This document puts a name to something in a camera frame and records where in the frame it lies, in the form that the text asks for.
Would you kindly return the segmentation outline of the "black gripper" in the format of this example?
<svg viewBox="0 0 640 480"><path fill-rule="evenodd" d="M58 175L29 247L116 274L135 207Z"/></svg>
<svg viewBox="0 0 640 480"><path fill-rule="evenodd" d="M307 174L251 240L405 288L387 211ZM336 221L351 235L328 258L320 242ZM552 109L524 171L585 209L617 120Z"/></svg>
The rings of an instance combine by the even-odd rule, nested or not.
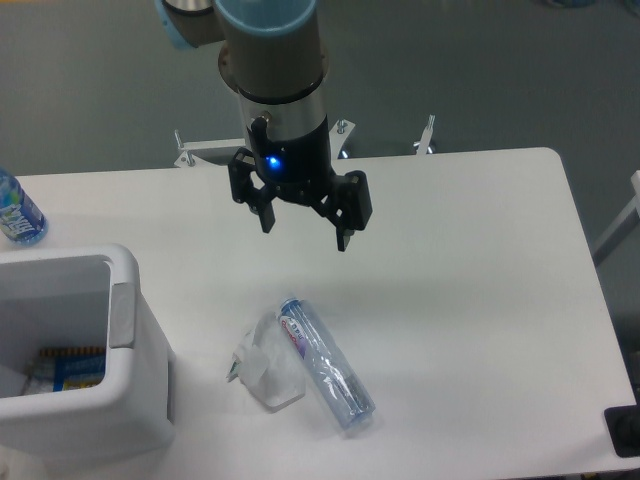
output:
<svg viewBox="0 0 640 480"><path fill-rule="evenodd" d="M311 207L335 227L337 248L345 252L373 213L366 173L334 173L327 121L287 140L271 139L268 127L266 117L254 119L248 130L251 151L240 147L227 165L233 200L258 216L264 233L275 224L275 197Z"/></svg>

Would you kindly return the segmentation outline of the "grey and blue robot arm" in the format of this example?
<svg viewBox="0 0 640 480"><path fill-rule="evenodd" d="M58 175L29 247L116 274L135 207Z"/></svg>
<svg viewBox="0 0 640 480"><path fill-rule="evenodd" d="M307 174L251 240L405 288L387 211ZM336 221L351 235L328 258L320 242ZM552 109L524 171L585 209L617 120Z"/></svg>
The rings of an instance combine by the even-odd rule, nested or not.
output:
<svg viewBox="0 0 640 480"><path fill-rule="evenodd" d="M373 213L367 177L332 166L323 86L328 59L314 1L158 1L171 43L218 43L218 70L236 95L244 146L228 163L231 195L270 232L272 202L313 209L336 229L345 251Z"/></svg>

